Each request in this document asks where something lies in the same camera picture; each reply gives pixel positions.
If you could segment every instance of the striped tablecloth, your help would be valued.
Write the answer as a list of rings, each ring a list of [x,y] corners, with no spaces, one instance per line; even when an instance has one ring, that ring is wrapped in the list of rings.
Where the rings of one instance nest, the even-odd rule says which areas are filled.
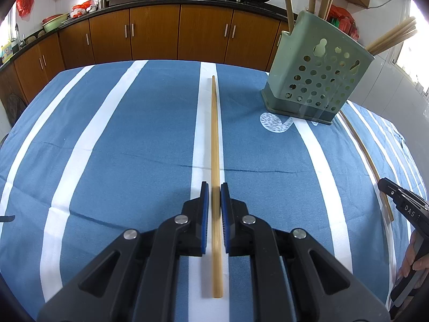
[[[219,90],[221,182],[277,229],[306,229],[383,302],[410,227],[387,221],[376,181],[345,123],[267,112],[267,74],[184,61],[135,61],[58,74],[0,150],[0,271],[33,316],[122,231],[157,228],[210,181],[211,78]],[[382,177],[427,199],[394,125],[343,108]],[[208,254],[182,258],[176,321],[253,321],[248,258],[224,256],[211,299]]]

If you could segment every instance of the silver screw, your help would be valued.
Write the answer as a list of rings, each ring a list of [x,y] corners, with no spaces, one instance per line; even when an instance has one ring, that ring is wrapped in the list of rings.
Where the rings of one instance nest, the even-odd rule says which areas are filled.
[[[137,237],[137,231],[134,229],[128,229],[124,232],[125,240],[134,240]]]
[[[245,215],[242,220],[243,223],[248,225],[256,223],[256,218],[253,215]]]
[[[303,229],[295,229],[292,234],[293,237],[297,238],[298,240],[302,240],[307,237],[307,233]]]
[[[174,218],[174,222],[180,225],[186,224],[188,222],[188,217],[184,214],[176,215],[176,217]]]

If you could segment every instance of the keyhole-shaped hole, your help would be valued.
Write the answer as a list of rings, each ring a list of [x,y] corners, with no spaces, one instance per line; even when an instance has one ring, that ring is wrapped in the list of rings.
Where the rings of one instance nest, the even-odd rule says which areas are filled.
[[[314,48],[313,53],[315,54],[316,57],[323,57],[323,55],[326,52],[326,44],[327,44],[327,40],[325,38],[321,39],[319,44]]]
[[[357,74],[357,71],[359,70],[359,64],[360,64],[360,61],[357,60],[356,63],[351,66],[350,74],[352,74],[352,75]]]

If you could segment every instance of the green plastic utensil holder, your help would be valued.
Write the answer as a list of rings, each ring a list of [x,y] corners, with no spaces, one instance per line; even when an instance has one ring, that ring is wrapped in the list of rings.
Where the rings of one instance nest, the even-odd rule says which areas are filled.
[[[330,125],[374,60],[341,30],[302,11],[282,31],[262,98],[268,111]]]

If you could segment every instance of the black countertop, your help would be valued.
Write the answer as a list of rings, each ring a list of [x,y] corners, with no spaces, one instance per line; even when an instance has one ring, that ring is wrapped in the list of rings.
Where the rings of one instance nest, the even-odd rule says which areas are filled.
[[[286,17],[286,10],[268,3],[254,3],[254,2],[246,2],[244,0],[241,0],[241,2],[237,2],[236,0],[142,0],[142,1],[135,1],[135,2],[129,2],[121,5],[115,5],[111,7],[106,7],[100,10],[96,10],[95,12],[88,13],[84,16],[75,18],[74,20],[58,27],[57,29],[54,29],[50,32],[47,32],[43,36],[37,38],[33,42],[31,42],[29,45],[24,46],[22,49],[20,49],[18,52],[14,53],[12,57],[10,57],[2,66],[0,66],[0,71],[4,69],[8,64],[13,62],[16,58],[18,58],[22,53],[24,53],[27,49],[33,47],[38,42],[42,41],[46,37],[69,27],[70,25],[76,24],[78,22],[81,22],[83,20],[96,17],[99,15],[102,15],[104,13],[109,12],[115,12],[118,10],[124,10],[128,8],[134,8],[134,7],[141,7],[141,6],[149,6],[149,5],[206,5],[206,6],[218,6],[218,7],[226,7],[226,8],[233,8],[236,10],[242,10],[245,12],[251,12],[255,14],[259,14],[261,16],[274,18],[280,21],[287,22]],[[40,30],[38,30],[36,33],[32,34],[37,37],[37,34]]]

